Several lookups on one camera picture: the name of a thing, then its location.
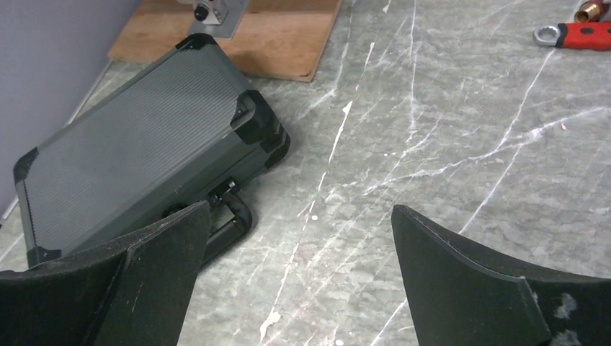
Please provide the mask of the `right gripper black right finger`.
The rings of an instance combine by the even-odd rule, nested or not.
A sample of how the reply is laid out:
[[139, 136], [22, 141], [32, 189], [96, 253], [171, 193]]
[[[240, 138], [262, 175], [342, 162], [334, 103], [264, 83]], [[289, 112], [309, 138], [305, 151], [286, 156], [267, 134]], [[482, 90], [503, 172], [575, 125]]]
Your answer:
[[610, 280], [535, 265], [405, 205], [391, 223], [420, 345], [608, 345]]

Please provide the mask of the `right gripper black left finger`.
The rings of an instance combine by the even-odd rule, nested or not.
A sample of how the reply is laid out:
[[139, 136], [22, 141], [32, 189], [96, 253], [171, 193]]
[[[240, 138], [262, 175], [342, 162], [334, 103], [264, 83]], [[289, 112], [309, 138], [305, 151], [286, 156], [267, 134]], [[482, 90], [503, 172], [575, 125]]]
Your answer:
[[175, 345], [211, 228], [195, 203], [23, 272], [1, 273], [3, 345]]

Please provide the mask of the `black poker set case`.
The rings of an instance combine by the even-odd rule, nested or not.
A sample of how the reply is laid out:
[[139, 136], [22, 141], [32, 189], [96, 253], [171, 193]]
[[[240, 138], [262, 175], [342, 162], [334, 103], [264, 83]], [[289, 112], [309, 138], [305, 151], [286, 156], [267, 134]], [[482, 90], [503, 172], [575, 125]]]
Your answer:
[[187, 36], [13, 168], [30, 267], [110, 241], [201, 200], [233, 218], [207, 265], [253, 226], [239, 190], [290, 137], [215, 39]]

